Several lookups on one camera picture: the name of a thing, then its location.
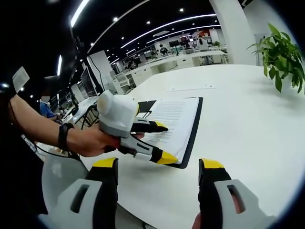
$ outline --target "computer monitor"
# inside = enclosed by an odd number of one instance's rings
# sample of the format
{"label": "computer monitor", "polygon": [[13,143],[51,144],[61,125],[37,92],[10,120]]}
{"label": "computer monitor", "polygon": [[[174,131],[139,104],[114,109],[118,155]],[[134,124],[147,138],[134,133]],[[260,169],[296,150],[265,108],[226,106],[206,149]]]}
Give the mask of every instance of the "computer monitor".
{"label": "computer monitor", "polygon": [[170,47],[176,47],[176,46],[180,45],[180,42],[178,40],[176,40],[176,41],[173,41],[173,42],[169,42],[169,44],[170,44]]}

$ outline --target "hand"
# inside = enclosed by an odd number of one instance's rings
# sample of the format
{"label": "hand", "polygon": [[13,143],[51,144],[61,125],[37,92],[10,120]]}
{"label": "hand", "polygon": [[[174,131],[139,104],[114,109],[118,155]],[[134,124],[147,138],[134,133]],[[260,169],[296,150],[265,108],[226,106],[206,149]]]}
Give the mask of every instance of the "hand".
{"label": "hand", "polygon": [[85,130],[70,129],[67,136],[68,148],[84,157],[104,153],[106,146],[120,147],[120,139],[103,133],[98,124]]}

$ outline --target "office desk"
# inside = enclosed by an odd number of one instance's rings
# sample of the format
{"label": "office desk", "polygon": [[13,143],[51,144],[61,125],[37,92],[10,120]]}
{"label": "office desk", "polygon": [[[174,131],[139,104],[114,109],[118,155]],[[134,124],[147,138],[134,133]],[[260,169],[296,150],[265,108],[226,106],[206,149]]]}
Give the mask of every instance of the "office desk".
{"label": "office desk", "polygon": [[91,106],[94,105],[97,101],[98,97],[94,96],[94,97],[89,97],[83,101],[81,101],[78,104],[78,108],[79,110],[77,111],[77,113],[73,116],[73,122],[76,124],[82,117],[83,115],[87,112],[87,109]]}
{"label": "office desk", "polygon": [[191,54],[181,53],[179,56],[166,57],[164,59],[151,62],[127,72],[126,75],[131,75],[136,86],[139,86],[153,75],[170,71],[175,66],[178,66],[177,69],[200,66],[199,59],[202,56],[221,56],[223,63],[227,63],[225,55],[226,53],[222,51],[205,51]]}
{"label": "office desk", "polygon": [[211,65],[154,75],[130,95],[138,101],[202,96],[196,140],[186,169],[134,159],[117,151],[83,158],[89,169],[119,158],[119,204],[158,229],[190,229],[199,210],[198,159],[221,162],[279,215],[296,194],[305,169],[305,98],[279,94],[263,67]]}

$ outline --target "black watch strap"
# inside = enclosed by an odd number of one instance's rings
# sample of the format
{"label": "black watch strap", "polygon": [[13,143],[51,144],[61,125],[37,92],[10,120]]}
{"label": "black watch strap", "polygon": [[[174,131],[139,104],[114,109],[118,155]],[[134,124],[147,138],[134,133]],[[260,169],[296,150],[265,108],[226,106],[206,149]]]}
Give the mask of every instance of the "black watch strap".
{"label": "black watch strap", "polygon": [[71,123],[65,123],[59,127],[58,147],[64,151],[69,151],[67,146],[67,135],[71,128],[74,128]]}

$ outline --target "fluorescent light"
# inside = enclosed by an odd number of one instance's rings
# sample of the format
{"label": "fluorescent light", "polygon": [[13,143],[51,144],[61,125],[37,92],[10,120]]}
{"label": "fluorescent light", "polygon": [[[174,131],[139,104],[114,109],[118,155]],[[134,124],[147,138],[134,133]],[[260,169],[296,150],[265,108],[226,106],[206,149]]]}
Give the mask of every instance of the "fluorescent light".
{"label": "fluorescent light", "polygon": [[152,41],[150,41],[150,42],[147,42],[146,44],[149,44],[149,43],[154,42],[154,41],[156,41],[156,40],[158,40],[158,39],[164,38],[164,37],[166,37],[166,36],[168,36],[168,35],[173,35],[173,34],[176,34],[176,33],[181,33],[181,32],[183,32],[183,31],[187,31],[187,30],[195,30],[195,29],[197,29],[197,28],[208,28],[208,27],[213,27],[213,26],[216,27],[216,26],[220,26],[220,25],[206,25],[206,26],[200,26],[200,27],[194,27],[194,28],[190,28],[190,29],[186,29],[186,30],[181,30],[181,31],[178,31],[178,32],[173,32],[173,33],[171,33],[171,34],[167,34],[167,35],[165,35],[165,36],[158,37],[158,38],[156,38],[156,39],[154,39],[154,40],[152,40]]}
{"label": "fluorescent light", "polygon": [[114,64],[114,63],[117,62],[118,60],[119,60],[119,58],[116,59],[115,61],[111,62],[110,65]]}
{"label": "fluorescent light", "polygon": [[167,24],[165,24],[165,25],[159,26],[158,28],[155,28],[155,29],[150,30],[150,31],[148,31],[148,32],[146,32],[146,33],[143,33],[142,35],[138,36],[137,38],[135,38],[135,39],[131,40],[130,42],[124,44],[124,45],[121,47],[121,49],[124,48],[124,47],[126,47],[126,46],[129,45],[130,43],[134,42],[135,40],[137,40],[137,39],[139,39],[139,38],[141,38],[141,37],[143,37],[143,36],[145,36],[145,35],[147,35],[147,34],[153,32],[153,31],[156,31],[156,30],[158,30],[158,29],[160,29],[160,28],[163,28],[163,27],[165,27],[165,26],[172,25],[172,24],[175,24],[175,23],[178,23],[178,22],[181,22],[181,21],[186,21],[186,20],[195,19],[195,18],[213,17],[213,16],[216,16],[216,14],[199,15],[199,16],[194,16],[194,17],[189,17],[189,18],[183,18],[183,19],[180,19],[180,20],[177,20],[177,21],[173,21],[173,22],[167,23]]}
{"label": "fluorescent light", "polygon": [[129,52],[126,53],[126,55],[130,54],[131,52],[135,51],[135,49],[130,50]]}
{"label": "fluorescent light", "polygon": [[71,19],[71,27],[73,28],[78,17],[80,16],[81,12],[83,11],[83,9],[86,7],[86,5],[88,4],[90,0],[83,0],[80,4],[80,6],[77,8],[74,16]]}
{"label": "fluorescent light", "polygon": [[59,55],[58,65],[57,65],[57,75],[61,74],[61,63],[62,63],[62,57],[61,55]]}

